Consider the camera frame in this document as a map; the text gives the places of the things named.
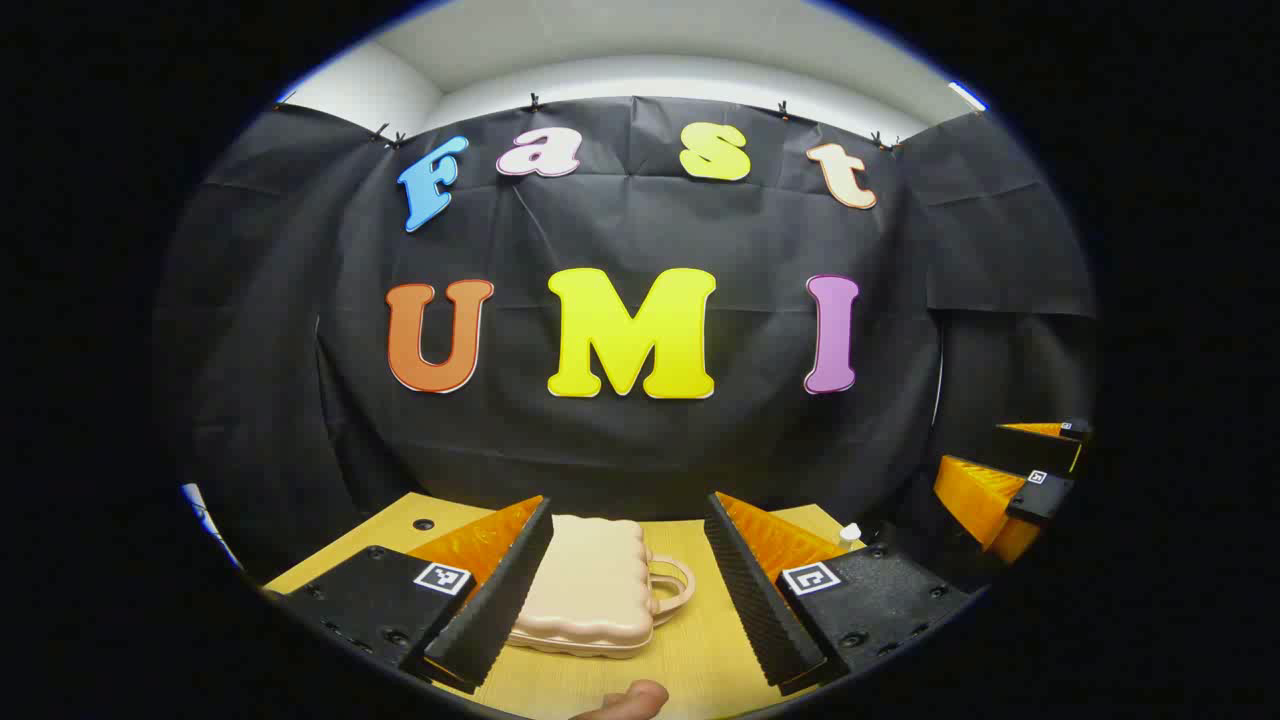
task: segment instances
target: ceiling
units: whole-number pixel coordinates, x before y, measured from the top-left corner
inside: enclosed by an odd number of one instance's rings
[[[772,65],[927,124],[972,110],[954,78],[808,0],[452,0],[372,40],[445,94],[552,63],[662,54]]]

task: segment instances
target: peach toy suitcase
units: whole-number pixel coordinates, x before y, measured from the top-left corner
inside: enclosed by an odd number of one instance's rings
[[[682,562],[653,555],[631,520],[553,515],[553,536],[507,643],[579,657],[631,657],[694,594]],[[685,582],[649,571],[673,565]],[[675,588],[658,600],[653,585]]]

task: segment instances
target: white light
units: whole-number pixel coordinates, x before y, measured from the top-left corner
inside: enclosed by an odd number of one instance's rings
[[[956,94],[960,95],[960,97],[964,97],[965,102],[973,105],[974,110],[978,110],[979,113],[982,113],[983,110],[987,109],[987,106],[983,105],[982,102],[979,102],[977,97],[974,97],[973,95],[970,95],[968,90],[960,87],[960,83],[951,82],[951,83],[947,83],[947,87],[950,87],[951,90],[955,90]]]

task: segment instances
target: foam letter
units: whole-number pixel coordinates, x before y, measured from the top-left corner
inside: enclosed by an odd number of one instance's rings
[[[466,149],[467,138],[456,136],[401,173],[396,182],[403,184],[408,193],[404,232],[422,227],[422,223],[438,215],[453,199],[448,192],[442,192],[436,183],[453,184],[458,179],[458,161],[453,159],[453,154]],[[436,160],[440,161],[439,165],[435,164]]]
[[[498,158],[498,172],[504,176],[538,173],[544,178],[558,178],[577,169],[579,145],[582,133],[570,128],[531,129],[516,138],[517,147]]]
[[[422,359],[422,310],[435,297],[429,284],[402,284],[387,293],[392,307],[387,334],[387,363],[402,386],[417,392],[453,392],[476,370],[480,345],[480,305],[493,295],[488,281],[458,281],[444,290],[453,301],[453,347],[449,359],[434,365]]]
[[[739,147],[746,137],[733,126],[690,123],[680,132],[689,150],[680,152],[680,164],[695,178],[742,179],[751,172],[751,159]]]
[[[561,270],[547,286],[561,299],[559,372],[547,380],[552,395],[595,397],[600,392],[600,378],[591,373],[593,347],[618,395],[631,392],[650,348],[653,373],[644,380],[649,397],[696,400],[716,389],[703,363],[707,296],[716,290],[710,273],[663,272],[635,318],[603,270]]]
[[[854,387],[849,336],[858,286],[841,275],[814,275],[805,283],[805,290],[818,304],[818,348],[813,372],[804,378],[804,388],[809,395],[846,391]]]
[[[822,165],[822,177],[827,181],[827,190],[836,200],[859,210],[867,210],[876,205],[876,193],[858,187],[858,179],[854,177],[854,170],[865,170],[867,167],[858,158],[846,155],[844,147],[828,142],[809,150],[805,156]]]

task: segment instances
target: black fabric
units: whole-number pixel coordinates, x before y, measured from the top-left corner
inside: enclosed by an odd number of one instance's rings
[[[680,129],[699,120],[746,136],[744,181],[680,167]],[[580,131],[581,167],[499,176],[498,156],[538,127]],[[887,152],[755,108],[622,97],[494,113],[388,149],[285,106],[218,163],[175,238],[156,314],[173,442],[223,537],[261,579],[407,491],[488,507],[544,493],[559,512],[648,520],[696,518],[719,489],[767,509],[818,502],[854,520],[901,488],[927,448],[963,438],[952,428],[964,421],[1055,419],[1059,405],[1088,415],[1082,343],[1093,300],[1079,249],[1047,186],[1028,179],[1029,163],[997,132],[952,120]],[[456,135],[470,146],[447,188],[452,204],[406,233],[398,176]],[[804,155],[822,142],[863,159],[873,209],[831,196]],[[984,147],[980,163],[964,150],[972,143]],[[598,397],[553,397],[559,301],[547,281],[577,266],[607,272],[632,313],[660,272],[712,273],[716,393],[658,401],[637,383],[618,397],[605,379]],[[842,393],[801,384],[814,359],[805,281],[815,274],[860,288],[858,380]],[[436,288],[422,355],[438,363],[453,316],[443,290],[470,278],[495,286],[474,377],[449,395],[406,389],[387,365],[387,291]],[[991,387],[940,410],[945,427],[931,439],[943,343],[943,406],[973,383],[952,380],[954,369]],[[1001,352],[1004,364],[984,364]]]

